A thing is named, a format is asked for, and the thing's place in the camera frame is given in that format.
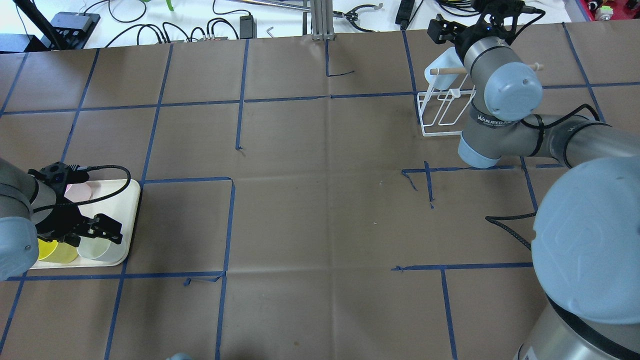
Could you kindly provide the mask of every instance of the white wire rack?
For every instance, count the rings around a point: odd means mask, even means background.
[[[459,87],[457,88],[449,88],[447,90],[436,90],[433,87],[433,83],[429,84],[429,88],[426,92],[419,92],[415,97],[418,102],[418,113],[420,115],[420,128],[422,129],[423,136],[447,136],[447,135],[460,135],[461,131],[451,131],[447,130],[447,127],[452,127],[455,125],[462,114],[465,112],[471,100],[474,98],[476,94],[476,87],[474,86],[471,90],[462,90],[463,84],[467,81],[469,75],[467,74],[465,78],[460,82]],[[460,99],[463,101],[463,97],[467,97],[468,100],[465,104],[464,108],[457,114],[447,116],[449,112],[449,108],[451,107],[451,103]],[[435,103],[435,106],[438,106],[438,102],[440,102],[440,107],[438,108],[438,112],[434,116],[431,122],[426,122],[424,120],[424,110],[427,108],[427,104]]]

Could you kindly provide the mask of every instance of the metal post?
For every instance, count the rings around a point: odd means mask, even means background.
[[[333,0],[311,0],[311,38],[333,40]]]

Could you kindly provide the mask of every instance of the white plastic tray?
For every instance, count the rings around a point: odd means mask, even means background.
[[[96,199],[104,195],[108,195],[118,190],[126,180],[101,180],[87,181],[86,184],[92,190],[91,199]],[[131,180],[129,186],[118,195],[96,202],[79,206],[80,212],[89,218],[93,218],[97,213],[103,213],[122,224],[122,243],[121,246],[127,247],[121,259],[114,262],[89,260],[78,256],[75,260],[68,264],[47,263],[45,261],[36,261],[31,267],[32,269],[50,269],[50,268],[80,268],[87,266],[115,266],[124,261],[129,254],[129,245],[131,244],[131,236],[133,234],[133,225],[136,219],[136,210],[138,209],[138,200],[140,199],[140,184]]]

